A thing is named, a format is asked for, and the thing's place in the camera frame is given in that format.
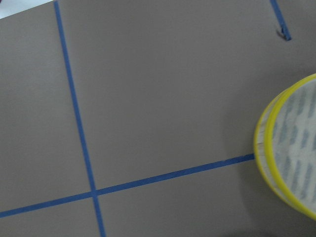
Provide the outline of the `yellow bamboo steamer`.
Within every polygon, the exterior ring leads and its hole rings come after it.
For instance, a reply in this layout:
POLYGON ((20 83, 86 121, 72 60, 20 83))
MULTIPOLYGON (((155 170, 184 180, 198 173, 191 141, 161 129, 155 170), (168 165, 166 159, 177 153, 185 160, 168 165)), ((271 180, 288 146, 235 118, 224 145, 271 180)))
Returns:
POLYGON ((316 218, 316 76, 281 92, 261 114, 254 155, 272 191, 295 210, 316 218))

